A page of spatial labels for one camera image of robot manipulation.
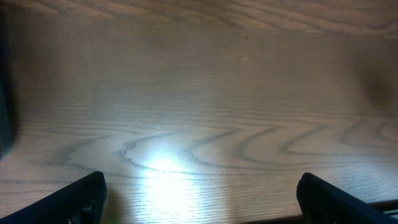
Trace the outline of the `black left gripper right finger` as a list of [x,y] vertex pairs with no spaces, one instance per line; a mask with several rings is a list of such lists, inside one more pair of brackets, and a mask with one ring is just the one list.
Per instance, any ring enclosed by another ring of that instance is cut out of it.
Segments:
[[397,219],[306,172],[297,186],[303,221],[309,224],[397,224]]

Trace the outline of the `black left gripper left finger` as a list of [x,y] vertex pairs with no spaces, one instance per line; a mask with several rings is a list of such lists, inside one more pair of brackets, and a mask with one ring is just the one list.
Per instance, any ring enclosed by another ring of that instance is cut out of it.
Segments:
[[1,224],[53,224],[101,222],[107,186],[95,171],[47,197],[1,218]]

